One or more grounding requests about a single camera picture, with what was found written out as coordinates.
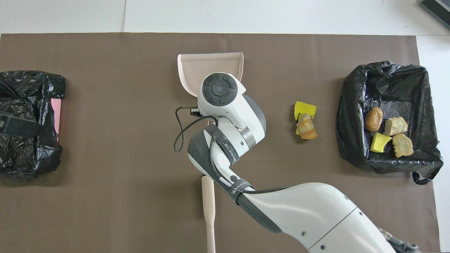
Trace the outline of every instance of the brown paper mat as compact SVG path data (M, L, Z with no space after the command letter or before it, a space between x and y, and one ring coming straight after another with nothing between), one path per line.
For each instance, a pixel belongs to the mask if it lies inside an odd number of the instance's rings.
M242 83L267 118L266 138L233 166L236 173L259 190L331 184L376 225L439 251L432 184L350 165L334 130L343 79L359 64L418 64L415 37L152 33L2 35L0 71L60 74L67 97L59 168L31 182L0 180L0 251L206 252L201 173L186 151L172 149L175 108L196 104L180 84L176 57L232 51L244 52ZM317 105L318 139L295 135L297 100ZM217 252L306 252L218 188L216 201Z

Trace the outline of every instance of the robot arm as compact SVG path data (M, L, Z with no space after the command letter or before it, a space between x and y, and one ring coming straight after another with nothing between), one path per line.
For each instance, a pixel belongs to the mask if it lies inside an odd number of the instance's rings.
M266 134L264 114L244 92L231 74L205 78L198 109L202 115L216 117L218 124L208 125L189 141L192 164L258 223L294 237L309 252L394 253L376 226L336 188L307 183L257 191L230 169Z

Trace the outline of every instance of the yellow sponge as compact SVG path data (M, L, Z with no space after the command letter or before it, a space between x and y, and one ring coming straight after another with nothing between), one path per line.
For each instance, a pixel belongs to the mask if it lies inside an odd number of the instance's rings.
M297 102L295 102L295 106L294 106L294 118L297 121L299 114L307 113L311 116L311 119L313 119L316 109L317 109L317 106L315 106L315 105L297 101Z
M370 151L384 153L384 146L386 146L390 140L392 140L392 138L389 136L375 133L373 136L372 145L370 146Z

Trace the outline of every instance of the black plastic bag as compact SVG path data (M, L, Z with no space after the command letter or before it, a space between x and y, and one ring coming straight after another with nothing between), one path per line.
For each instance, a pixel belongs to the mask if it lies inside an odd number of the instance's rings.
M392 142L384 153L370 151L374 132L364 128L364 117L373 108L383 111L379 133L385 121L403 117L405 133L414 154L396 158ZM428 72L424 67L400 66L384 61L356 67L345 79L336 117L336 134L341 157L376 173L413 172L418 185L430 182L443 165L437 149L436 126Z
M64 77L41 71L0 73L0 111L41 125L34 137L0 134L0 176L18 181L54 171L63 148L54 129L51 98L64 98Z

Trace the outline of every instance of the black cable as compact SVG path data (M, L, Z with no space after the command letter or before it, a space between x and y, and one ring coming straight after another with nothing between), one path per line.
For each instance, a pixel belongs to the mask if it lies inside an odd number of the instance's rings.
M212 170L216 173L216 176L217 176L218 178L221 178L221 177L222 177L222 178L225 179L227 182L229 182L230 184L232 184L230 181L228 181L228 179L226 179L226 178L224 177L224 175L216 168L216 165L214 164L214 160L212 159L212 144L213 144L214 142L217 142L217 141L214 139L214 137L211 136L211 142L209 143L209 161L211 162Z
M219 122L217 121L217 118L214 117L214 116L202 116L202 117L200 117L200 118L194 120L192 123L190 123L187 127L185 127L185 128L183 129L183 126L182 126L181 121L180 121L180 117L178 117L178 111L179 111L180 109L191 109L191 108L197 108L197 106L184 106L184 107L181 106L181 107L178 107L178 108L175 110L175 117L176 117L176 120L178 121L178 124L179 124L180 129L181 129L181 132L178 134L178 136L177 136L176 139L175 139L175 142L173 143L173 150L174 150L176 153L180 152L180 151L183 149L183 147L184 147L184 145L185 145L185 131L186 131L187 129L189 129L192 125L194 125L195 123L197 123L197 122L199 122L199 121L201 121L201 120L203 120L203 119L205 119L205 118L213 119L214 122L216 123L216 126L219 124ZM176 149L176 144L178 143L178 139L179 139L181 136L183 137L183 138L181 139L181 147L180 147L180 149L177 150L177 149Z
M272 188L272 189L267 189L267 190L243 190L243 193L250 193L250 194L258 194L258 193L267 193L267 192L274 192L274 191L279 191L279 190L284 190L289 188L290 186L282 186L282 187L277 187L277 188Z

